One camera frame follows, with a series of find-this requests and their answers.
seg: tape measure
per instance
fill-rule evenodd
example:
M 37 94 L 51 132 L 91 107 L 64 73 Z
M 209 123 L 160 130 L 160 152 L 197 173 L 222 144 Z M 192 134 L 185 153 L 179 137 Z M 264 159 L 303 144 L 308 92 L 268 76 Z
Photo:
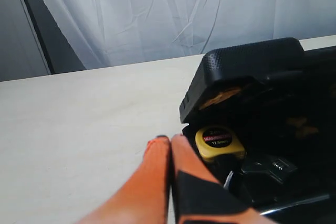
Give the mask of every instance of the tape measure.
M 233 154 L 237 159 L 245 157 L 245 149 L 236 134 L 224 126 L 214 125 L 200 129 L 195 141 L 202 159 L 208 163 L 223 154 Z

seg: curtain fold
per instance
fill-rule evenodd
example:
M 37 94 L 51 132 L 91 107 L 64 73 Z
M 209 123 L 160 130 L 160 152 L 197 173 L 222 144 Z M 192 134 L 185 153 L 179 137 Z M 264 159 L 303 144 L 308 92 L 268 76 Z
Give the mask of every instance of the curtain fold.
M 333 0 L 44 0 L 87 69 L 336 34 Z

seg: tape measure label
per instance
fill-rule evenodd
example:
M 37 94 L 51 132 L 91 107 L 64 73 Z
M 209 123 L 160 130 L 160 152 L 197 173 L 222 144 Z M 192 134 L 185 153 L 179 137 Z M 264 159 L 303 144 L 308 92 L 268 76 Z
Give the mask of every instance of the tape measure label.
M 227 147 L 232 143 L 232 135 L 223 128 L 210 128 L 203 133 L 203 140 L 211 147 Z

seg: white table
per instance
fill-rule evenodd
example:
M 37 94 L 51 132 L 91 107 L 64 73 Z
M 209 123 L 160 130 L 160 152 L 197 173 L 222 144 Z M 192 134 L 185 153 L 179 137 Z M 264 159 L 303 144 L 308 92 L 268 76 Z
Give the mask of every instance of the white table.
M 336 36 L 301 43 L 334 46 Z M 72 223 L 109 198 L 148 140 L 181 132 L 178 107 L 201 58 L 0 83 L 0 223 Z

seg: open toolbox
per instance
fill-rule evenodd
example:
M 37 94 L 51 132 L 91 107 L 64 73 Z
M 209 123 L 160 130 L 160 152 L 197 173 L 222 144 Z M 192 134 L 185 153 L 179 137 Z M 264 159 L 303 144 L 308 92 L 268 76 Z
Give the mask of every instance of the open toolbox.
M 336 223 L 336 47 L 284 38 L 210 51 L 180 116 L 241 202 L 279 223 Z

